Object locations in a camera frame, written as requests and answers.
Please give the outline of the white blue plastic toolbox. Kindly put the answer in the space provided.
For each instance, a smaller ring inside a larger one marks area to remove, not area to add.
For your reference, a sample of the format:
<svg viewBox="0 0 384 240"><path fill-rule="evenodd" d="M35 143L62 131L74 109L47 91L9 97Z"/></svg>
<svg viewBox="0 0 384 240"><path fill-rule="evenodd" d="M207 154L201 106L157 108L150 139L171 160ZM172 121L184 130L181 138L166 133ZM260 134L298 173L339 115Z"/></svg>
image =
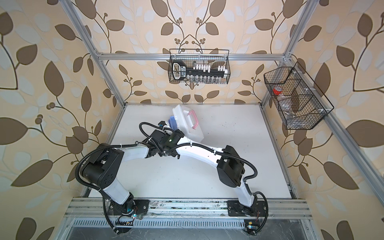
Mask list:
<svg viewBox="0 0 384 240"><path fill-rule="evenodd" d="M182 105L173 108L173 115L169 118L169 125L172 130L180 130L184 135L200 143L204 139L197 114L194 110Z"/></svg>

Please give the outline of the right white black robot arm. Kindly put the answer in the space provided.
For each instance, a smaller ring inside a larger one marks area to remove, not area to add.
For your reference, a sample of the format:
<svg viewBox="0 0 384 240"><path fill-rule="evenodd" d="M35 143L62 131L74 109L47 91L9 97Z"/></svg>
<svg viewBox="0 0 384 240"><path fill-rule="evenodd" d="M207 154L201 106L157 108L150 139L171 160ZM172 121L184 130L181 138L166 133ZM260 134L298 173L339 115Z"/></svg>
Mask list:
<svg viewBox="0 0 384 240"><path fill-rule="evenodd" d="M269 205L266 196L260 192L252 192L247 181L258 175L257 168L249 161L241 158L236 150L227 145L225 148L214 148L194 142L180 130L161 131L161 136L155 145L159 155L181 157L187 156L213 166L219 180L233 188L238 200L228 203L229 215L240 214L249 217L263 217L263 221L246 225L249 235L257 235L265 226L269 216Z"/></svg>

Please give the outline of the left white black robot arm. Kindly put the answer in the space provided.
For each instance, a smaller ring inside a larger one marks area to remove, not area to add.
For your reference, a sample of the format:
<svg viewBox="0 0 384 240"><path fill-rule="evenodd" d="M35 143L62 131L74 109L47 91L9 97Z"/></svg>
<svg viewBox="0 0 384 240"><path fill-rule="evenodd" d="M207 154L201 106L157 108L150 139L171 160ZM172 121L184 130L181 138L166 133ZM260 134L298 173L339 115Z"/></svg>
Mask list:
<svg viewBox="0 0 384 240"><path fill-rule="evenodd" d="M119 182L117 174L122 163L136 159L147 159L164 153L161 140L173 133L164 121L157 126L142 122L140 132L146 137L141 142L130 145L100 144L86 154L75 168L75 178L83 186L94 189L102 195L103 212L108 225L120 234L116 224L108 216L107 202L121 216L132 217L139 209L134 196Z"/></svg>

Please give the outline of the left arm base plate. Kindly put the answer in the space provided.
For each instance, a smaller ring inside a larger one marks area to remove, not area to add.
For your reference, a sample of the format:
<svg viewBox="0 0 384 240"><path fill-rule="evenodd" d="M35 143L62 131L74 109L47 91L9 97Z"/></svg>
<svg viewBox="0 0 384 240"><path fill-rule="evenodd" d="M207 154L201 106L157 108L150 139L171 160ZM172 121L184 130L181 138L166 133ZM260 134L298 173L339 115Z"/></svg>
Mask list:
<svg viewBox="0 0 384 240"><path fill-rule="evenodd" d="M113 215L117 216L131 216L131 215L145 215L149 210L150 200L135 200L128 199L122 205L111 201Z"/></svg>

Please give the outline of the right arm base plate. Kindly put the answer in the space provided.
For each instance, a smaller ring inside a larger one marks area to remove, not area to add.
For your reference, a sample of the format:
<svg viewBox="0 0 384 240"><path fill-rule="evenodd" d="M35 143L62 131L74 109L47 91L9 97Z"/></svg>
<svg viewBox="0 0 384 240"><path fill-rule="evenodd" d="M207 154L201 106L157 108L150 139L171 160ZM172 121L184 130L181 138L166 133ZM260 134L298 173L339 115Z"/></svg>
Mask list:
<svg viewBox="0 0 384 240"><path fill-rule="evenodd" d="M250 207L240 204L239 201L227 201L228 215L230 217L265 217L267 206L265 201L255 200Z"/></svg>

